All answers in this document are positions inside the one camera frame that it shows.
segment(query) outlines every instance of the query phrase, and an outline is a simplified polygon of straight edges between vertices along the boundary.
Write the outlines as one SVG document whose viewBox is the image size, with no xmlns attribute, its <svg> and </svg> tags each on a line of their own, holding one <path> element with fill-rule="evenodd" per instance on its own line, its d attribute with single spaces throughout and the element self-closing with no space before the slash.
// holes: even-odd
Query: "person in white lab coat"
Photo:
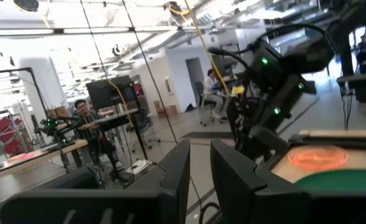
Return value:
<svg viewBox="0 0 366 224">
<path fill-rule="evenodd" d="M 212 116 L 216 119 L 227 119 L 222 116 L 228 106 L 228 100 L 222 94 L 214 89 L 214 86 L 219 82 L 213 69 L 208 70 L 208 77 L 204 80 L 204 100 L 215 102 L 215 109 L 212 111 Z"/>
</svg>

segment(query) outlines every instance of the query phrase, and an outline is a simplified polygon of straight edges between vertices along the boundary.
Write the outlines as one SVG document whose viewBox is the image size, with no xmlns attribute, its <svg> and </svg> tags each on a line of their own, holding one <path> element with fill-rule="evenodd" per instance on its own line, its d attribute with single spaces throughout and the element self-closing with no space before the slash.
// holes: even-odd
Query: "orange petri dish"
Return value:
<svg viewBox="0 0 366 224">
<path fill-rule="evenodd" d="M 23 158 L 26 155 L 27 155 L 26 153 L 22 153 L 22 154 L 19 154 L 19 155 L 8 158 L 7 161 L 8 162 L 16 162 L 16 161 L 18 161 L 19 159 Z"/>
<path fill-rule="evenodd" d="M 309 170 L 329 170 L 347 162 L 348 153 L 336 146 L 299 146 L 288 152 L 288 160 Z"/>
</svg>

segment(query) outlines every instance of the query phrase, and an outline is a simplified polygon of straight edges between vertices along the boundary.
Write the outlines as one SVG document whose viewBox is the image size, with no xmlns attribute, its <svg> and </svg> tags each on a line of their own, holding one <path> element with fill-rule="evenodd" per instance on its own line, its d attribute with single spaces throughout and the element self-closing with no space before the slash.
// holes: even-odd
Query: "striped shirt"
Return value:
<svg viewBox="0 0 366 224">
<path fill-rule="evenodd" d="M 101 116 L 96 112 L 91 112 L 89 116 L 82 116 L 80 114 L 77 115 L 77 118 L 80 119 L 80 124 L 90 124 L 98 119 L 101 118 Z M 87 141 L 97 140 L 99 139 L 100 130 L 99 129 L 89 129 L 89 130 L 77 130 L 77 133 L 79 134 L 79 137 L 81 139 L 86 139 Z"/>
</svg>

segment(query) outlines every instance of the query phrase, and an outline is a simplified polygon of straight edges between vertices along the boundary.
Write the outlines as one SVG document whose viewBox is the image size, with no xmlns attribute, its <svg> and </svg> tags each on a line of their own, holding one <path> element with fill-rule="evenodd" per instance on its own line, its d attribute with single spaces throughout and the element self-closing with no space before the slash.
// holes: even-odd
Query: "doorway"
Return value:
<svg viewBox="0 0 366 224">
<path fill-rule="evenodd" d="M 200 101 L 200 94 L 195 87 L 196 82 L 204 82 L 204 73 L 202 72 L 201 61 L 199 58 L 191 58 L 185 61 L 187 70 L 189 71 L 191 87 L 195 96 L 195 103 L 198 105 Z"/>
</svg>

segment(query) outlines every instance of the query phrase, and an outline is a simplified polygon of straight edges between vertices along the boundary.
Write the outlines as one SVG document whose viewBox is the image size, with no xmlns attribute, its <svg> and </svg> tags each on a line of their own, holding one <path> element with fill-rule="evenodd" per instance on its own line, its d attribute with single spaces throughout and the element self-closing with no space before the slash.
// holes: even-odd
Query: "green bowl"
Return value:
<svg viewBox="0 0 366 224">
<path fill-rule="evenodd" d="M 296 185 L 305 190 L 366 191 L 366 170 L 330 170 L 309 175 Z"/>
</svg>

